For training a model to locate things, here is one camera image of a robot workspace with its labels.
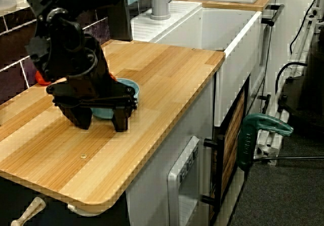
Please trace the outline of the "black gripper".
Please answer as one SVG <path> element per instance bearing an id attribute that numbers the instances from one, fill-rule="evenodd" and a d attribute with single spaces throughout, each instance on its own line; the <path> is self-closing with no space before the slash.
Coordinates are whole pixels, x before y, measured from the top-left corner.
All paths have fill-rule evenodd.
<path id="1" fill-rule="evenodd" d="M 90 108 L 113 109 L 116 132 L 128 130 L 130 109 L 137 109 L 135 89 L 114 80 L 99 42 L 86 35 L 84 61 L 90 66 L 81 73 L 70 74 L 63 82 L 46 88 L 53 103 L 78 128 L 88 130 L 92 119 Z"/>

